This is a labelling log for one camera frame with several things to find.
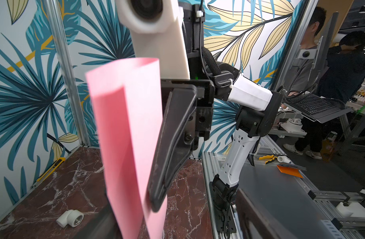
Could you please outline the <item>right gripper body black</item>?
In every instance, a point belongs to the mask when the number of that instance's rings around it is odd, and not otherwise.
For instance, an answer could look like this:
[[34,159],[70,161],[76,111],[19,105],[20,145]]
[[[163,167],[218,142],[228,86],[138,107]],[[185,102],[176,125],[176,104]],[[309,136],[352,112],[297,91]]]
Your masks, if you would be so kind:
[[176,139],[172,149],[183,144],[198,149],[199,138],[209,139],[215,87],[210,80],[161,80],[163,120]]

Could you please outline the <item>white pvc elbow fitting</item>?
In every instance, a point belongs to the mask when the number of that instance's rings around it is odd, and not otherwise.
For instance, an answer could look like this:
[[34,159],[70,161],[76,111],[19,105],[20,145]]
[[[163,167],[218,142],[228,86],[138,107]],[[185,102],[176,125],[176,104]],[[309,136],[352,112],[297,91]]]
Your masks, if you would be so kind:
[[66,226],[77,227],[84,219],[84,214],[78,210],[68,210],[64,212],[57,220],[57,224],[65,228]]

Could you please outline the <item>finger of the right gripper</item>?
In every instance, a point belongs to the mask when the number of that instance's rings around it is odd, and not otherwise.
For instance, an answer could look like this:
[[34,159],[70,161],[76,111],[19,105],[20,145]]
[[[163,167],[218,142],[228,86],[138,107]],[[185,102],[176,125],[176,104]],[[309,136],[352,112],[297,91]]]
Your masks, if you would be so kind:
[[192,152],[197,88],[193,85],[161,89],[162,124],[154,152],[148,193],[158,212],[172,181]]

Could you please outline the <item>pink square paper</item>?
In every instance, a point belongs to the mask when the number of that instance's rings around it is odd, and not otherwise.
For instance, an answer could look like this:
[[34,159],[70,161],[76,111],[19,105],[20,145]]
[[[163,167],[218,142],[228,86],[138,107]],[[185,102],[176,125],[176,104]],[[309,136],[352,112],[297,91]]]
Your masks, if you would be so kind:
[[126,58],[85,75],[104,165],[107,196],[126,239],[138,237],[142,223],[160,239],[167,200],[153,212],[147,191],[162,124],[159,60]]

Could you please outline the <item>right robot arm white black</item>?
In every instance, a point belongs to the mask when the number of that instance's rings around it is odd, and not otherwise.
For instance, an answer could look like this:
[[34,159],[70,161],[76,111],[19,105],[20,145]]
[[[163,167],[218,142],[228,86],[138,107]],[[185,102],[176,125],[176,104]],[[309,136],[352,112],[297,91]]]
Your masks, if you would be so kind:
[[209,138],[214,99],[237,103],[235,132],[226,163],[210,181],[210,195],[217,231],[226,238],[236,233],[231,205],[238,192],[238,182],[245,161],[253,161],[259,140],[271,129],[280,93],[253,82],[235,85],[239,71],[227,63],[217,62],[204,47],[202,4],[178,2],[188,79],[168,77],[161,81],[163,122],[148,183],[149,199],[154,212],[160,210],[173,178],[200,137]]

